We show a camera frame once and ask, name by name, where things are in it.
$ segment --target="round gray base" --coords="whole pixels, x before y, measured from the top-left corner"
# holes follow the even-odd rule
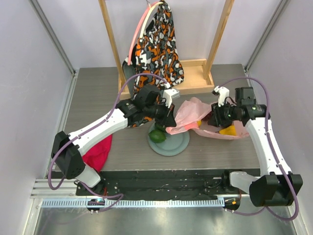
[[[149,133],[155,129],[155,125],[149,128]],[[158,154],[163,156],[175,156],[178,153],[181,153],[188,146],[190,137],[189,132],[179,133],[176,135],[170,135],[165,133],[166,140],[162,143],[154,143],[148,136],[148,143],[150,147]]]

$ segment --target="clear plastic bag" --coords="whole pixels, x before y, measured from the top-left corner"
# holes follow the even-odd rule
[[[166,132],[174,135],[192,129],[200,136],[221,140],[236,140],[249,136],[249,133],[240,121],[233,122],[236,129],[236,136],[222,135],[219,133],[221,130],[220,127],[210,126],[206,121],[203,121],[198,126],[197,121],[202,120],[210,112],[211,104],[202,103],[198,98],[192,97],[189,101],[184,101],[178,109],[175,117],[177,126],[167,127]]]

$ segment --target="cable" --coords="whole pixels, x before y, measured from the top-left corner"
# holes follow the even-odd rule
[[[84,187],[85,187],[88,191],[90,190],[87,185],[84,185]],[[115,201],[112,205],[110,205],[110,206],[108,206],[108,207],[106,207],[106,208],[104,208],[104,209],[102,209],[102,210],[98,210],[98,212],[107,211],[108,209],[110,209],[111,207],[113,207],[114,205],[116,205],[116,204],[122,199],[123,194],[120,193],[120,194],[117,194],[117,195],[115,195],[115,196],[120,196],[120,197],[119,197],[119,198],[117,199],[117,201]],[[101,206],[104,206],[104,205],[105,205],[105,202],[92,202],[92,203],[93,203],[93,204],[98,204],[98,205],[101,205]],[[86,215],[86,214],[89,214],[89,211],[84,212],[84,213],[78,215],[77,217],[75,217],[75,218],[73,218],[73,219],[67,221],[67,222],[56,222],[56,221],[52,221],[52,219],[51,219],[52,213],[51,213],[51,214],[48,216],[48,218],[45,220],[45,223],[44,223],[43,227],[41,228],[41,231],[40,231],[39,235],[42,235],[42,234],[43,234],[43,232],[45,231],[45,228],[46,228],[48,222],[50,222],[50,221],[51,221],[53,224],[56,224],[56,225],[66,225],[66,224],[70,224],[70,223],[74,222],[76,219],[78,219],[78,218],[80,218],[80,217],[83,217],[83,216]]]
[[[261,213],[262,211],[264,211],[264,209],[265,209],[265,207],[263,207],[262,209],[260,209],[257,212],[254,212],[254,213],[243,213],[243,212],[238,212],[238,211],[232,211],[230,209],[225,209],[225,211],[228,211],[228,212],[231,212],[231,213],[234,213],[234,214],[243,215],[243,216],[252,216],[252,215],[257,215],[257,214]]]
[[[283,173],[285,179],[286,179],[286,182],[290,188],[290,191],[291,191],[291,194],[293,196],[293,199],[294,199],[294,205],[295,205],[295,210],[294,210],[294,214],[293,216],[291,216],[290,218],[284,218],[284,217],[281,217],[279,215],[277,215],[275,212],[273,212],[269,207],[266,207],[267,210],[272,214],[274,215],[276,218],[279,218],[281,220],[284,220],[284,221],[292,221],[294,219],[297,218],[298,214],[299,214],[299,202],[298,202],[298,199],[297,199],[297,195],[296,195],[296,192],[292,186],[292,183],[287,175],[287,173],[285,172],[284,168],[281,166],[280,162],[279,162],[279,158],[276,154],[276,151],[274,149],[274,146],[273,146],[273,143],[272,143],[272,140],[271,140],[271,137],[270,137],[270,134],[268,132],[268,119],[269,119],[269,94],[268,94],[268,91],[265,87],[265,85],[258,79],[256,78],[252,78],[252,77],[237,77],[237,78],[233,78],[233,79],[230,79],[229,81],[223,83],[220,85],[220,87],[223,87],[225,86],[227,83],[229,82],[232,82],[232,81],[235,81],[235,80],[239,80],[239,79],[249,79],[249,80],[253,80],[253,81],[256,81],[257,83],[260,84],[260,86],[263,88],[264,90],[264,93],[265,93],[265,97],[266,97],[266,106],[267,106],[267,109],[266,109],[266,114],[265,114],[265,132],[266,132],[266,137],[268,139],[268,143],[269,143],[269,146],[270,146],[270,149],[273,153],[273,156],[274,156],[274,159],[276,160],[276,163],[279,167],[279,169],[281,170],[281,172]]]
[[[217,187],[218,185],[220,185],[221,182],[222,182],[222,179],[219,181],[219,183],[218,183],[217,185],[214,185],[214,186],[206,186],[206,185],[204,185],[204,187],[205,187],[205,188],[215,188],[215,187]]]
[[[87,134],[88,132],[94,130],[95,128],[97,128],[98,126],[102,125],[103,123],[105,123],[112,115],[112,113],[114,112],[115,108],[116,108],[116,105],[119,101],[119,98],[123,92],[123,90],[125,89],[127,83],[129,83],[132,79],[134,78],[137,78],[138,76],[147,76],[147,75],[150,75],[152,77],[155,77],[159,80],[162,80],[164,83],[168,83],[166,81],[166,79],[160,77],[159,75],[156,75],[156,74],[153,74],[153,73],[139,73],[139,74],[135,74],[133,76],[131,76],[129,79],[127,79],[127,81],[125,82],[125,84],[122,86],[121,90],[119,91],[117,97],[116,97],[116,100],[113,104],[113,107],[112,109],[110,110],[109,114],[107,115],[107,117],[105,119],[103,119],[101,122],[99,122],[97,125],[94,125],[93,127],[91,127],[90,129],[84,131],[83,133],[79,134],[78,136],[74,137],[73,139],[71,139],[70,141],[68,141],[66,144],[64,144],[59,150],[58,152],[54,155],[54,157],[52,158],[52,161],[51,161],[51,164],[49,166],[49,171],[48,171],[48,185],[49,187],[52,189],[52,190],[57,190],[61,184],[63,183],[64,179],[65,179],[65,176],[62,177],[62,179],[60,180],[59,184],[54,187],[52,185],[52,182],[51,182],[51,174],[52,174],[52,168],[53,168],[53,165],[55,163],[55,161],[57,160],[57,158],[59,157],[59,155],[71,144],[73,143],[75,140],[81,138],[83,135]],[[123,194],[120,193],[120,194],[117,194],[117,195],[113,195],[113,196],[103,196],[103,195],[99,195],[95,192],[93,192],[86,184],[84,184],[83,182],[81,182],[81,184],[93,195],[97,196],[97,197],[101,197],[103,199],[113,199],[113,198],[116,198],[116,197],[119,197],[112,205],[106,207],[106,208],[103,208],[101,210],[99,210],[99,212],[104,212],[108,209],[110,209],[111,207],[113,207],[116,203],[118,203],[122,198],[123,198]]]
[[[241,198],[242,198],[242,193],[241,193],[241,190],[239,190],[239,198],[238,198],[238,200],[240,201]],[[227,200],[224,200],[224,201],[225,201],[225,202],[228,202],[228,201],[230,201],[230,200],[236,201],[236,198],[230,198],[230,199],[227,199]]]
[[[231,100],[231,102],[233,102],[233,104],[237,104],[237,103],[233,100],[233,98],[230,97],[230,96],[227,96],[227,97],[224,99],[224,104],[226,104],[227,98],[229,98],[229,99]]]

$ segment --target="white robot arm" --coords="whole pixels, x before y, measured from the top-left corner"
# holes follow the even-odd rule
[[[229,186],[239,188],[250,195],[255,206],[286,206],[291,205],[293,197],[283,172],[286,172],[296,194],[303,182],[300,175],[292,174],[275,139],[270,119],[266,119],[266,105],[257,105],[253,88],[236,88],[235,104],[226,101],[229,90],[216,87],[213,94],[219,95],[218,103],[212,105],[212,119],[209,124],[227,127],[239,120],[249,132],[260,163],[261,177],[257,178],[244,171],[229,173]],[[274,157],[267,134],[279,162]]]
[[[59,132],[54,140],[51,157],[67,142],[72,143],[59,155],[57,166],[67,179],[77,179],[94,192],[101,194],[105,183],[93,168],[82,160],[94,145],[107,136],[126,127],[144,124],[144,117],[154,118],[161,126],[176,126],[172,100],[179,97],[179,91],[164,84],[161,102],[156,102],[160,90],[156,86],[144,86],[134,99],[120,101],[113,112],[108,112],[88,126],[66,135]]]

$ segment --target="wooden rack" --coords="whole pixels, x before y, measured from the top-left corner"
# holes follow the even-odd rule
[[[211,75],[211,67],[219,47],[231,8],[233,6],[234,0],[225,0],[222,14],[220,17],[219,24],[216,29],[214,40],[210,49],[210,53],[207,59],[196,59],[196,60],[181,60],[181,65],[184,69],[184,81],[175,86],[176,89],[180,91],[180,94],[198,94],[211,92],[214,89],[214,82]],[[116,62],[116,67],[118,70],[118,90],[125,83],[125,76],[122,69],[122,65],[117,52],[117,47],[113,35],[113,30],[109,18],[108,9],[105,0],[99,0],[102,16],[104,23],[107,28],[110,44],[112,47],[114,59]],[[126,86],[125,90],[121,94],[121,99],[130,98],[129,90]]]

